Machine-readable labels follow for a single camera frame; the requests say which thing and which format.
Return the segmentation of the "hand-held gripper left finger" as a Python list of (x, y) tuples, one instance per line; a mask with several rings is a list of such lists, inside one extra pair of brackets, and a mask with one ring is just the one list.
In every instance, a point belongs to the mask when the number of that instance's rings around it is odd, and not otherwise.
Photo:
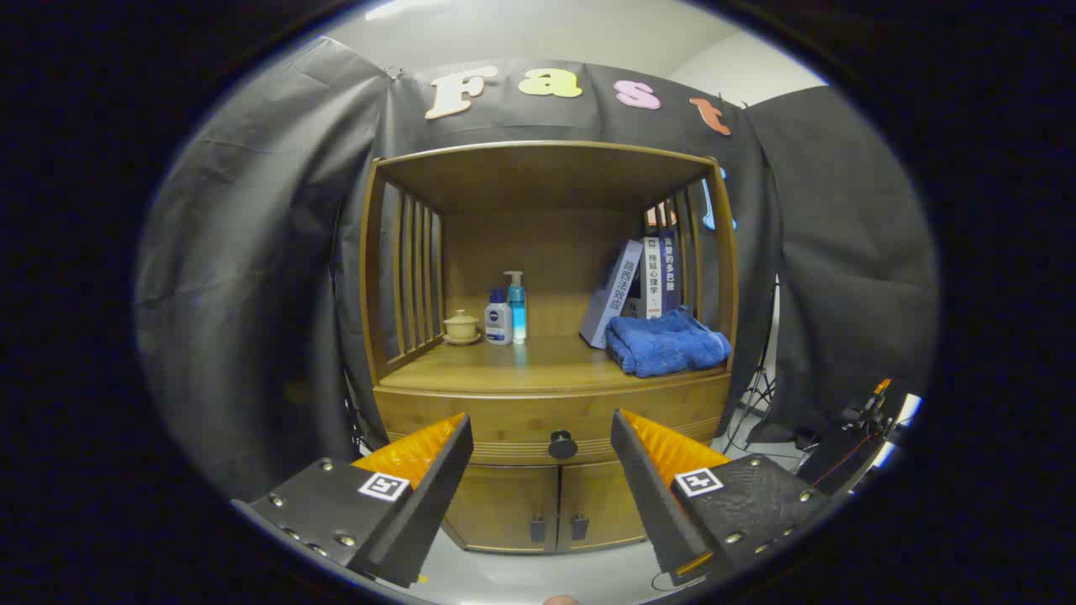
[(472, 419), (457, 413), (358, 460), (313, 460), (261, 497), (232, 506), (332, 569), (409, 588), (472, 451)]

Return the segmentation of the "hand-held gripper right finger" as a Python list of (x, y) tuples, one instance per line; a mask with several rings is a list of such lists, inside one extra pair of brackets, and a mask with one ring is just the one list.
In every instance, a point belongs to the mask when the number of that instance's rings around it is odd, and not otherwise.
[(727, 458), (629, 410), (615, 410), (610, 441), (659, 567), (676, 585), (759, 566), (831, 508), (829, 495), (768, 458)]

